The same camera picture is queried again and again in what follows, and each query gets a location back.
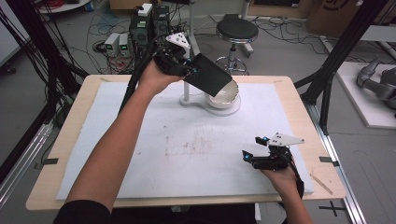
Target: table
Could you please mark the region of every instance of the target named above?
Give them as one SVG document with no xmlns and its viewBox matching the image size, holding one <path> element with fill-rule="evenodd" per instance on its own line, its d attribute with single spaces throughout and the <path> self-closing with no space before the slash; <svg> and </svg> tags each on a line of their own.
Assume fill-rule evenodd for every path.
<svg viewBox="0 0 396 224">
<path fill-rule="evenodd" d="M 54 165 L 45 165 L 27 200 L 29 210 L 59 209 L 64 202 L 55 200 L 63 179 L 68 157 L 76 143 L 81 126 L 88 114 L 96 92 L 104 81 L 127 82 L 130 76 L 91 75 L 87 77 L 70 113 L 54 143 L 49 158 L 59 158 Z M 314 183 L 315 192 L 304 196 L 305 200 L 342 199 L 346 191 L 330 162 L 321 162 L 319 157 L 328 157 L 315 127 L 307 114 L 289 77 L 245 76 L 233 77 L 238 83 L 274 84 L 282 102 L 290 127 L 296 136 L 303 136 L 305 144 L 299 145 L 306 168 Z M 278 202 L 277 195 L 210 196 L 185 198 L 151 198 L 116 200 L 115 207 L 166 206 L 219 203 Z"/>
</svg>

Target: stool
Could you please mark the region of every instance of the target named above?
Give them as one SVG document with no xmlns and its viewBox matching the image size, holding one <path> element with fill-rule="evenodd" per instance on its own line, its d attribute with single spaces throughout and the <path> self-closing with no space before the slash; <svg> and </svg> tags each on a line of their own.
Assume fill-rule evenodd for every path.
<svg viewBox="0 0 396 224">
<path fill-rule="evenodd" d="M 259 34 L 259 29 L 250 21 L 232 18 L 220 21 L 216 28 L 216 33 L 221 39 L 231 42 L 232 46 L 228 57 L 225 56 L 218 58 L 215 61 L 215 64 L 223 67 L 224 71 L 228 72 L 230 75 L 236 75 L 236 72 L 240 73 L 242 76 L 248 76 L 249 73 L 247 66 L 233 55 L 236 51 L 236 45 L 253 42 Z M 238 64 L 242 65 L 243 68 L 237 68 Z"/>
</svg>

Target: white bowl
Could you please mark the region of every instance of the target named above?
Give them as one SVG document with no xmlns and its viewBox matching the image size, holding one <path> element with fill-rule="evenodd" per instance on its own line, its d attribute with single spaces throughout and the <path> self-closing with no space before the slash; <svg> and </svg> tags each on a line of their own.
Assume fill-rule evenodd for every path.
<svg viewBox="0 0 396 224">
<path fill-rule="evenodd" d="M 205 94 L 206 101 L 217 109 L 226 109 L 233 105 L 238 95 L 238 85 L 234 80 L 231 80 L 227 85 L 219 91 L 219 93 L 213 97 L 209 94 Z"/>
</svg>

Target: gray floor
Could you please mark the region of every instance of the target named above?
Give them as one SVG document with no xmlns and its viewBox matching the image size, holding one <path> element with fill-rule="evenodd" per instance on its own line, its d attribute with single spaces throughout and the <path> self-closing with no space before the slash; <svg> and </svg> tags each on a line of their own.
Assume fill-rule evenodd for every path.
<svg viewBox="0 0 396 224">
<path fill-rule="evenodd" d="M 106 33 L 106 27 L 101 24 L 117 24 L 118 26 L 113 27 L 113 32 L 121 32 L 123 26 L 129 25 L 128 14 L 116 15 L 108 10 L 96 10 L 93 13 L 74 10 L 57 15 L 57 21 L 68 46 L 72 48 L 73 56 L 90 74 L 106 73 L 104 69 L 99 69 L 99 66 L 106 68 L 106 59 L 92 51 L 95 41 L 106 39 L 106 35 L 98 34 L 98 31 Z M 203 27 L 196 32 L 196 37 L 201 52 L 214 60 L 226 55 L 230 45 L 214 35 L 198 35 L 215 33 L 213 27 L 216 24 L 211 21 L 208 17 L 197 21 L 196 28 L 201 24 Z M 304 22 L 297 22 L 295 24 L 302 26 L 289 24 L 289 32 L 299 34 L 300 37 L 308 35 Z M 269 32 L 280 36 L 278 28 Z M 284 37 L 295 38 L 296 35 L 284 33 Z M 309 39 L 306 42 L 312 43 L 316 51 L 324 53 L 324 48 L 318 40 Z M 287 43 L 264 31 L 260 32 L 259 38 L 251 46 L 254 53 L 249 58 L 246 58 L 245 52 L 241 49 L 237 51 L 237 56 L 247 64 L 250 74 L 257 76 L 289 76 L 293 81 L 297 81 L 317 71 L 327 57 L 326 54 L 315 53 L 309 45 Z M 97 63 L 84 51 L 88 51 Z M 381 49 L 365 42 L 359 43 L 351 55 L 355 57 L 349 58 L 351 61 L 369 61 L 380 55 L 386 62 L 394 62 Z M 0 74 L 0 162 L 3 162 L 9 151 L 14 148 L 44 105 L 45 99 L 44 84 L 33 71 L 27 58 L 23 54 L 18 54 L 12 62 L 17 68 L 17 73 L 10 75 L 2 71 Z M 52 139 L 57 132 L 58 130 L 53 132 Z M 396 174 L 392 172 L 392 168 L 396 159 L 396 131 L 366 128 L 340 82 L 335 78 L 329 132 L 367 223 L 394 223 Z M 40 160 L 41 154 L 50 142 L 51 139 L 42 148 L 35 162 Z M 0 210 L 1 223 L 51 223 L 56 215 L 56 211 L 32 212 L 24 206 L 39 175 L 39 170 L 33 167 L 34 164 Z M 331 209 L 319 208 L 331 207 L 331 203 L 335 207 L 344 208 L 341 201 L 305 202 L 315 223 L 349 223 L 346 211 L 334 212 Z M 261 209 L 263 223 L 281 223 L 285 216 L 276 203 L 261 204 Z"/>
</svg>

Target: person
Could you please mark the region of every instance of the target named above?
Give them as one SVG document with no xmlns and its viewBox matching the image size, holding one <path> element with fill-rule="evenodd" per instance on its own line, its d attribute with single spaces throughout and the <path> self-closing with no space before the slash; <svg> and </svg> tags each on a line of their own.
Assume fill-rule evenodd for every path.
<svg viewBox="0 0 396 224">
<path fill-rule="evenodd" d="M 149 103 L 169 84 L 181 79 L 163 74 L 154 61 L 148 64 L 134 94 L 94 147 L 53 223 L 111 223 L 113 204 L 134 154 Z M 262 172 L 279 192 L 288 222 L 310 223 L 310 217 L 295 188 L 293 171 L 289 168 L 278 172 Z"/>
</svg>

